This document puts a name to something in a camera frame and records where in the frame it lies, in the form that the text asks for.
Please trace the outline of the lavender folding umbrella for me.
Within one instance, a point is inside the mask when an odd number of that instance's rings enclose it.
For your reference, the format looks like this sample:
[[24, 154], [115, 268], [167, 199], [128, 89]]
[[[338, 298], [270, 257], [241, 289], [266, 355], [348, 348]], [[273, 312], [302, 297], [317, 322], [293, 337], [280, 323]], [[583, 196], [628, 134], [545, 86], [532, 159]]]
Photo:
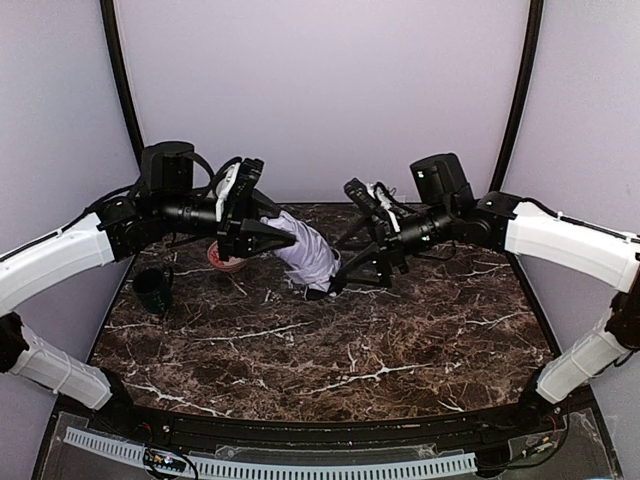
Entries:
[[262, 217], [260, 221], [295, 237], [292, 246], [273, 250], [272, 254], [287, 265], [286, 275], [303, 288], [304, 299], [316, 301], [331, 296], [332, 278], [341, 267], [340, 253], [316, 229], [285, 210], [276, 218]]

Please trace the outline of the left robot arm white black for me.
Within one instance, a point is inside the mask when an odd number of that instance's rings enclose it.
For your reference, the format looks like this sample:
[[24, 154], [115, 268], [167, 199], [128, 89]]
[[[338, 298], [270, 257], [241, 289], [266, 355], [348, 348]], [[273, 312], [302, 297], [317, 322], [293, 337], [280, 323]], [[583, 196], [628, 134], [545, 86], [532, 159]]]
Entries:
[[117, 376], [52, 346], [16, 309], [84, 271], [130, 258], [171, 234], [211, 238], [222, 259], [289, 247], [294, 235], [262, 223], [278, 207], [256, 190], [263, 163], [236, 157], [194, 187], [194, 153], [160, 157], [132, 185], [96, 200], [67, 225], [1, 258], [1, 370], [29, 379], [93, 411], [128, 403]]

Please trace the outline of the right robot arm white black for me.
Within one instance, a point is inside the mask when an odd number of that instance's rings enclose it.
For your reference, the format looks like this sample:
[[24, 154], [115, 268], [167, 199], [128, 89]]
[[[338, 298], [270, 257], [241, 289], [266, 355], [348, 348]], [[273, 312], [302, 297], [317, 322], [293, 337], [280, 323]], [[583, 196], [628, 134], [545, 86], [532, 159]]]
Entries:
[[531, 378], [522, 404], [530, 409], [565, 400], [607, 367], [639, 349], [639, 237], [554, 212], [531, 198], [491, 192], [476, 200], [447, 194], [439, 204], [397, 221], [360, 198], [371, 241], [331, 280], [388, 287], [406, 259], [454, 242], [532, 258], [578, 272], [612, 288], [614, 297], [595, 326]]

